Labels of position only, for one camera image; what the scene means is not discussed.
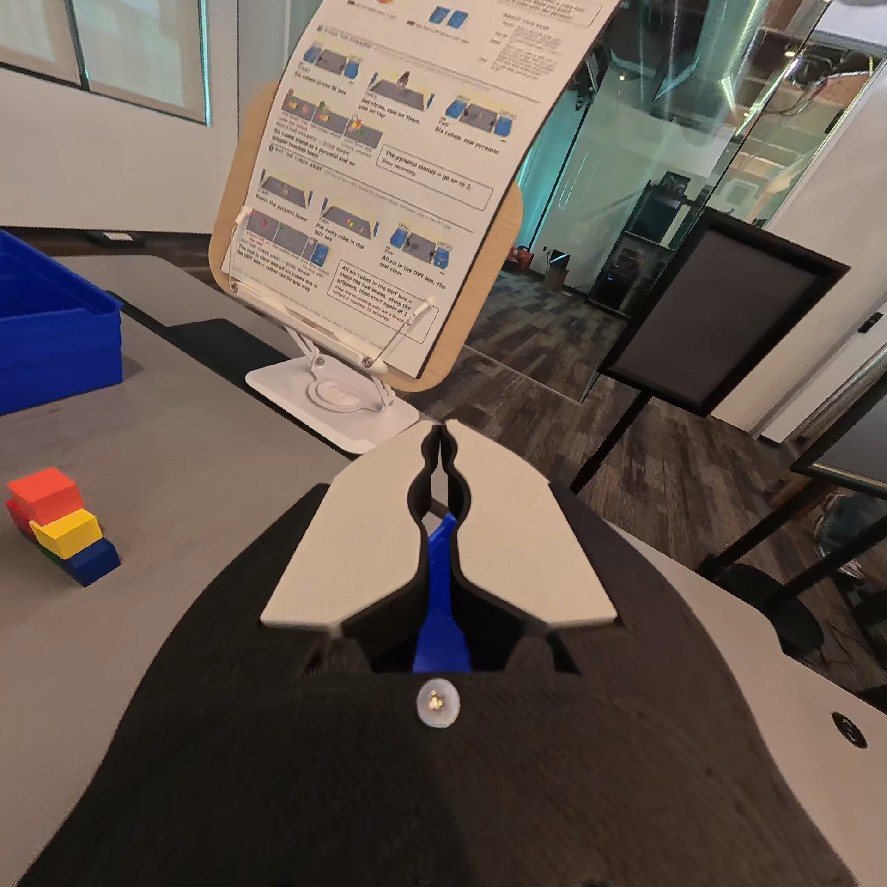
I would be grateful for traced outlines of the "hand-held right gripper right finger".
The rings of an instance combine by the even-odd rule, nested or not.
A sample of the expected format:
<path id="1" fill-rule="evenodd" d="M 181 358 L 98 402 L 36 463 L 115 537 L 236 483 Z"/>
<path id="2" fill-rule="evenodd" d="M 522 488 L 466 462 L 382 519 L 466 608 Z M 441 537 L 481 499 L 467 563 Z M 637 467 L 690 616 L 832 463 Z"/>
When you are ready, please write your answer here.
<path id="1" fill-rule="evenodd" d="M 450 608 L 472 670 L 504 670 L 541 638 L 555 667 L 576 670 L 564 632 L 609 627 L 617 610 L 551 484 L 529 463 L 449 420 L 441 460 L 450 533 Z"/>

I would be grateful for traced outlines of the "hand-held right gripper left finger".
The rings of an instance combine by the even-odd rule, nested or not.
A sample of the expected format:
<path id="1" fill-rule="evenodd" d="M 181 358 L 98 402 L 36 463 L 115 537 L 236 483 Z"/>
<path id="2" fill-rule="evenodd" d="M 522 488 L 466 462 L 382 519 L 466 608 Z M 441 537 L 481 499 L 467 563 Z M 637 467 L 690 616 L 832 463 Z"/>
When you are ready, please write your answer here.
<path id="1" fill-rule="evenodd" d="M 371 664 L 415 649 L 439 440 L 440 426 L 420 420 L 338 473 L 261 613 L 264 627 L 353 639 Z"/>

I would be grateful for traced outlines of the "blue plastic storage bin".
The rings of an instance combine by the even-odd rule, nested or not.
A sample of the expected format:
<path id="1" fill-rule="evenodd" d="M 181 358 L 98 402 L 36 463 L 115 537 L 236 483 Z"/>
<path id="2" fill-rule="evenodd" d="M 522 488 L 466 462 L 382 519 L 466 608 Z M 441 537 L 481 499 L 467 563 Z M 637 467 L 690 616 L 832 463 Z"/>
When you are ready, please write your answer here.
<path id="1" fill-rule="evenodd" d="M 413 673 L 472 670 L 468 646 L 450 603 L 450 537 L 456 526 L 452 515 L 445 516 L 428 537 L 427 615 L 419 630 Z"/>
<path id="2" fill-rule="evenodd" d="M 1 414 L 119 385 L 122 302 L 1 232 Z"/>

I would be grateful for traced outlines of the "dark blue wooden cube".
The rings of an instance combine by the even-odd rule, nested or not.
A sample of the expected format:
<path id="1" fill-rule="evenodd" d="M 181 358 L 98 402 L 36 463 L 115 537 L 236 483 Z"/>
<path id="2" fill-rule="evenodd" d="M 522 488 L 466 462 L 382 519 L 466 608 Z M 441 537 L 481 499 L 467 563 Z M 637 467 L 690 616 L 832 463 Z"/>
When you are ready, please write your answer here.
<path id="1" fill-rule="evenodd" d="M 72 580 L 87 587 L 118 569 L 121 558 L 112 542 L 99 538 L 80 552 L 60 560 L 60 565 Z"/>

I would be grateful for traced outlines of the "yellow wooden cube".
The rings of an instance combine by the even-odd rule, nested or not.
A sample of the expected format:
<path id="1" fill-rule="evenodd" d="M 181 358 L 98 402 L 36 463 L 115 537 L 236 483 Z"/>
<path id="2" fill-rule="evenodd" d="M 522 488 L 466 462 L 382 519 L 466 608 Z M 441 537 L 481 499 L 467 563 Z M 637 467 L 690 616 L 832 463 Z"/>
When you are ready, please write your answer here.
<path id="1" fill-rule="evenodd" d="M 41 525 L 33 519 L 28 525 L 40 547 L 61 560 L 70 560 L 104 538 L 97 517 L 84 508 L 72 511 L 46 525 Z"/>

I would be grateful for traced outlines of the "orange wooden cube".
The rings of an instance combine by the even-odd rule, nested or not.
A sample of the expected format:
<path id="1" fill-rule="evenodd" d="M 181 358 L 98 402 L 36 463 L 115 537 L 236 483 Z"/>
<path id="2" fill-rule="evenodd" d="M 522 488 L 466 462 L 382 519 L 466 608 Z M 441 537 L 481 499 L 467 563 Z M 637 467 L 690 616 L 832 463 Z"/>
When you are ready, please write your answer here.
<path id="1" fill-rule="evenodd" d="M 77 484 L 57 468 L 22 476 L 6 485 L 7 499 L 14 499 L 28 518 L 41 525 L 84 508 Z"/>

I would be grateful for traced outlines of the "black framed floor sign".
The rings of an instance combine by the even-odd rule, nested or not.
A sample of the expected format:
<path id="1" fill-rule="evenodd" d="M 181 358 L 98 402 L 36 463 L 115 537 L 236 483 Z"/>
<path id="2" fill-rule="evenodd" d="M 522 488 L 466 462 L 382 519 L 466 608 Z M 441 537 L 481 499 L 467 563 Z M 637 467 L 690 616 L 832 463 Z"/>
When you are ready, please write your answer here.
<path id="1" fill-rule="evenodd" d="M 601 362 L 636 391 L 570 484 L 579 493 L 652 399 L 706 418 L 850 266 L 704 209 Z"/>
<path id="2" fill-rule="evenodd" d="M 783 653 L 793 658 L 810 655 L 824 643 L 819 622 L 799 600 L 800 596 L 837 573 L 849 560 L 881 543 L 886 537 L 885 517 L 787 583 L 741 564 L 740 560 L 784 526 L 803 506 L 813 504 L 817 494 L 831 485 L 885 500 L 885 386 L 885 377 L 881 377 L 798 456 L 790 471 L 809 479 L 803 489 L 774 507 L 723 552 L 708 555 L 696 570 L 698 575 L 763 615 L 774 628 Z"/>

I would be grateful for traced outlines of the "black metal shelf rack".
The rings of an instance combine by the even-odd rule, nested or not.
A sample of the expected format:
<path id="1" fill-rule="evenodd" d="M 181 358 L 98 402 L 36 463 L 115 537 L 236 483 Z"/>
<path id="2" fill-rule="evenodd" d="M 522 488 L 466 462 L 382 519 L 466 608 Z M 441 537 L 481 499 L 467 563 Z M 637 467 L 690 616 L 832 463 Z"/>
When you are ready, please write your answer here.
<path id="1" fill-rule="evenodd" d="M 672 170 L 646 183 L 589 288 L 588 304 L 609 316 L 633 315 L 671 258 L 670 230 L 694 205 L 687 194 L 691 183 L 691 176 Z"/>

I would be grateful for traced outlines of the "printed instruction sheet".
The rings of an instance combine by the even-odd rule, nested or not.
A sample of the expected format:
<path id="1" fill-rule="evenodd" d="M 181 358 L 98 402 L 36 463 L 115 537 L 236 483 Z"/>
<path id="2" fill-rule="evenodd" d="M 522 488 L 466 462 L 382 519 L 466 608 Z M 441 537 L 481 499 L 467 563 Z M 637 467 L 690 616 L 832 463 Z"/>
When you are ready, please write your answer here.
<path id="1" fill-rule="evenodd" d="M 224 270 L 418 378 L 616 6 L 322 2 L 273 97 Z"/>

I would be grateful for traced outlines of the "glass window white frame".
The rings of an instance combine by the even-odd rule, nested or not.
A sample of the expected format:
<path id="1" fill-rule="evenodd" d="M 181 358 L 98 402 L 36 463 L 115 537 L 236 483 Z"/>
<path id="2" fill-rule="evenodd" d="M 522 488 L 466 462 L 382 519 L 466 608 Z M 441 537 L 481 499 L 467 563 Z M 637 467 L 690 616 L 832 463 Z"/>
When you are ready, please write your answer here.
<path id="1" fill-rule="evenodd" d="M 3 69 L 209 126 L 204 1 L 3 1 Z"/>

